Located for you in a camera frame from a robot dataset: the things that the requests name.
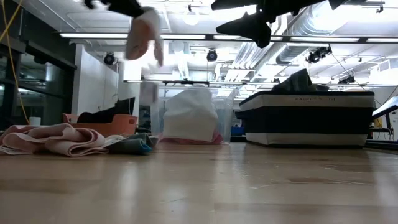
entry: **ceiling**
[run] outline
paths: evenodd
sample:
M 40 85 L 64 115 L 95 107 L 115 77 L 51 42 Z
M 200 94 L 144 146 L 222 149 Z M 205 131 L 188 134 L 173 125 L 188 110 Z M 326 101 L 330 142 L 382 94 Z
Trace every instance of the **ceiling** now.
M 152 6 L 159 11 L 162 33 L 174 34 L 215 34 L 217 26 L 239 18 L 245 10 L 252 10 L 252 8 L 247 7 L 237 11 L 213 12 L 210 9 L 212 2 L 212 0 L 140 1 L 142 6 Z M 98 2 L 96 4 L 97 8 L 93 11 L 85 8 L 81 0 L 29 0 L 24 1 L 23 6 L 61 32 L 125 33 L 129 31 L 129 17 L 106 11 L 102 4 Z M 198 14 L 197 16 L 186 15 L 188 4 L 192 5 L 193 11 Z M 336 26 L 336 29 L 330 35 L 398 35 L 398 17 L 396 16 L 398 1 L 385 0 L 384 10 L 381 13 L 376 13 L 378 9 L 379 6 L 343 6 L 341 11 L 333 12 L 335 13 L 333 15 L 328 15 L 326 12 L 314 14 L 314 19 L 317 20 L 318 26 Z M 308 16 L 305 13 L 306 11 L 303 11 L 300 17 Z M 198 19 L 194 26 L 188 25 L 188 22 L 186 22 L 187 18 L 189 20 L 192 17 Z M 336 21 L 344 18 L 345 21 L 340 25 L 334 25 L 332 24 L 334 19 L 330 18 L 335 18 Z M 292 20 L 290 15 L 284 15 L 279 17 L 277 21 L 277 23 L 271 25 L 271 29 L 275 34 L 283 34 L 286 28 L 292 28 L 299 19 Z M 87 47 L 98 55 L 104 55 L 106 51 L 102 50 L 102 47 L 123 46 L 124 44 L 125 41 L 123 40 L 95 40 L 91 41 Z M 185 55 L 181 57 L 173 52 L 173 42 L 165 42 L 165 66 L 156 71 L 148 69 L 150 66 L 143 66 L 144 74 L 149 75 L 151 73 L 151 77 L 162 79 L 164 74 L 180 71 L 178 63 L 184 60 L 189 70 L 213 72 L 214 74 L 221 72 L 224 77 L 234 77 L 235 81 L 239 81 L 237 78 L 248 78 L 251 81 L 269 82 L 275 76 L 281 77 L 283 80 L 291 73 L 307 68 L 315 83 L 333 83 L 333 80 L 338 80 L 339 77 L 344 75 L 345 70 L 354 71 L 357 80 L 368 82 L 371 71 L 377 70 L 381 62 L 398 57 L 398 46 L 396 45 L 331 44 L 335 57 L 329 55 L 321 62 L 309 65 L 305 61 L 305 57 L 316 46 L 307 46 L 307 49 L 297 55 L 288 66 L 275 66 L 275 57 L 271 57 L 271 50 L 278 47 L 276 44 L 264 50 L 257 48 L 253 43 L 242 42 L 190 41 L 184 44 Z M 208 49 L 216 49 L 218 53 L 216 62 L 207 62 Z M 123 57 L 122 52 L 116 52 L 116 55 Z M 155 63 L 150 50 L 142 58 L 142 61 L 143 64 L 147 65 Z M 248 67 L 251 69 L 250 71 L 245 69 L 241 73 L 228 75 L 228 68 L 242 67 L 245 64 L 252 65 Z M 222 75 L 213 75 L 213 77 L 220 78 Z

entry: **clear plastic bin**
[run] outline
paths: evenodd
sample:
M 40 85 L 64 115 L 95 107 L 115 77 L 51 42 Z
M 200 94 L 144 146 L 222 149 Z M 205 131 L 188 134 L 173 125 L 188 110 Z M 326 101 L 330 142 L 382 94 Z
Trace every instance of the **clear plastic bin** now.
M 159 100 L 150 107 L 150 125 L 152 135 L 163 133 L 165 114 L 165 102 L 178 93 L 187 89 L 207 89 L 212 93 L 213 105 L 218 116 L 217 130 L 222 135 L 224 142 L 231 141 L 231 127 L 233 117 L 233 100 L 235 89 L 212 88 L 212 87 L 185 87 L 185 86 L 162 86 L 159 85 Z

